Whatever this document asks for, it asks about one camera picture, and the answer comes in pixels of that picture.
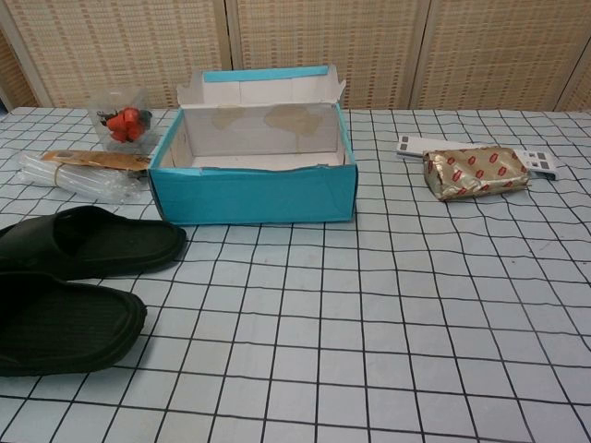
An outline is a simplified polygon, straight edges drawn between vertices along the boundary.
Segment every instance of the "wall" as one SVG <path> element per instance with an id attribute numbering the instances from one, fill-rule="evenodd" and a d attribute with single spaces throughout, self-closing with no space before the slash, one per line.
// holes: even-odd
<path id="1" fill-rule="evenodd" d="M 94 90 L 144 85 L 152 106 L 174 107 L 193 67 L 335 63 L 351 108 L 591 107 L 589 0 L 4 4 L 44 105 L 85 106 Z"/>
<path id="2" fill-rule="evenodd" d="M 229 67 L 216 7 L 223 0 L 6 0 L 53 106 L 84 107 L 110 85 L 145 86 L 176 106 L 193 66 Z"/>
<path id="3" fill-rule="evenodd" d="M 8 110 L 37 106 L 37 100 L 20 69 L 6 36 L 0 30 L 0 99 Z"/>

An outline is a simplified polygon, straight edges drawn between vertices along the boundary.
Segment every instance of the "clear plastic container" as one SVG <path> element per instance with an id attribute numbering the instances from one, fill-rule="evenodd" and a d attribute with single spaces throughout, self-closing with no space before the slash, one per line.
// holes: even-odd
<path id="1" fill-rule="evenodd" d="M 90 97 L 88 113 L 104 150 L 140 154 L 153 150 L 154 121 L 145 89 L 97 91 Z"/>

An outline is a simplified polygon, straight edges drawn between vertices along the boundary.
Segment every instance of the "plastic bag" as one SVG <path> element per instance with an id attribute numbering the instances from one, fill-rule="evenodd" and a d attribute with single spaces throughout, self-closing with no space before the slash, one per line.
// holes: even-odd
<path id="1" fill-rule="evenodd" d="M 126 171 L 48 162 L 23 152 L 18 179 L 39 185 L 59 186 L 82 196 L 108 203 L 127 203 L 139 198 L 141 184 Z"/>

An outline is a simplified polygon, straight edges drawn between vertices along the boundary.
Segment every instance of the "bamboo wall panel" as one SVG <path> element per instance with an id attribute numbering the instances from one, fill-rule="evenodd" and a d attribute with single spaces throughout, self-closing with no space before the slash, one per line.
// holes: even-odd
<path id="1" fill-rule="evenodd" d="M 35 96 L 10 49 L 6 36 L 0 30 L 0 88 L 5 93 L 6 106 L 37 106 Z"/>
<path id="2" fill-rule="evenodd" d="M 411 107 L 552 110 L 590 32 L 588 0 L 432 0 Z"/>
<path id="3" fill-rule="evenodd" d="M 153 107 L 171 107 L 176 106 L 176 85 L 188 83 L 194 66 L 223 66 L 227 48 L 219 44 L 219 1 L 6 4 L 54 106 L 85 106 L 96 90 L 141 85 Z"/>
<path id="4" fill-rule="evenodd" d="M 572 84 L 565 91 L 559 111 L 591 110 L 591 44 L 587 45 L 585 57 L 571 78 Z"/>
<path id="5" fill-rule="evenodd" d="M 243 68 L 335 63 L 345 106 L 408 106 L 428 0 L 229 1 Z"/>

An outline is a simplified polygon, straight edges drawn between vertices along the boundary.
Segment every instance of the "slide sandal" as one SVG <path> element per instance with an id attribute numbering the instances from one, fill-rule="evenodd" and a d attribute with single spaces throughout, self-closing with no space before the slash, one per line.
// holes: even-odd
<path id="1" fill-rule="evenodd" d="M 114 365 L 136 341 L 146 306 L 132 293 L 0 273 L 0 376 L 90 372 Z"/>
<path id="2" fill-rule="evenodd" d="M 1 230 L 0 271 L 47 272 L 62 280 L 138 273 L 172 261 L 185 238 L 166 221 L 81 206 Z"/>

